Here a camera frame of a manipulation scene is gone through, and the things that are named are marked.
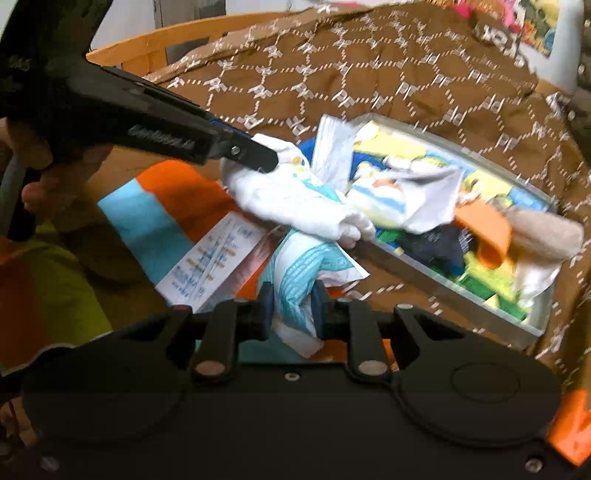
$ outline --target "blue fabric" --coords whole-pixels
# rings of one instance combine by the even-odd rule
[[[154,285],[195,245],[135,179],[107,195],[99,207]]]

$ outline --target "wooden headboard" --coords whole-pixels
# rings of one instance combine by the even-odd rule
[[[208,37],[209,41],[213,41],[227,32],[242,30],[289,14],[289,12],[265,12],[194,20],[158,28],[152,32],[98,48],[86,55],[86,58],[99,65],[121,65],[126,72],[142,77],[167,65],[167,47],[198,38]]]

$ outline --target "brown bedspread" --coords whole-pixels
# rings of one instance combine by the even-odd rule
[[[229,34],[149,79],[251,134],[295,143],[314,136],[325,113],[353,119],[374,112],[415,124],[480,152],[555,196],[559,211],[583,223],[589,237],[587,167],[564,124],[534,93],[537,79],[523,58],[515,56],[500,24],[484,16],[462,18],[424,3],[349,13],[325,10],[311,9]],[[105,194],[156,161],[154,155],[117,150],[91,181],[91,196],[93,189],[95,196]],[[212,169],[214,163],[206,173],[211,175]],[[75,229],[64,219],[58,227],[60,222],[62,231]],[[131,305],[125,296],[144,299],[124,311],[132,320],[162,305],[124,249],[119,257],[125,263],[111,254],[116,264],[94,264],[92,251],[82,248],[88,237],[84,229],[74,231],[69,245],[95,273],[95,286],[117,277],[111,278],[117,285],[104,280],[98,288],[111,319],[121,317],[119,305]],[[104,243],[96,247],[104,248]],[[415,303],[431,311],[441,309],[443,317],[473,327],[469,319],[415,286],[380,290],[404,282],[378,265],[362,263],[371,276],[356,289],[373,292],[368,301],[374,308]],[[567,390],[589,386],[590,266],[591,252],[585,248],[565,263],[548,332],[532,351],[555,370]]]

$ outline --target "human hand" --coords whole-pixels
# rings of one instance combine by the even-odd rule
[[[13,153],[23,165],[42,170],[40,181],[23,188],[22,202],[39,219],[47,220],[74,201],[112,148],[112,145],[96,145],[75,152],[75,161],[55,163],[47,141],[29,125],[3,118],[0,119],[0,178]]]

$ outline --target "white label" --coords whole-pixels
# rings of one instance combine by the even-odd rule
[[[228,213],[156,285],[173,305],[197,312],[265,235],[235,212]]]

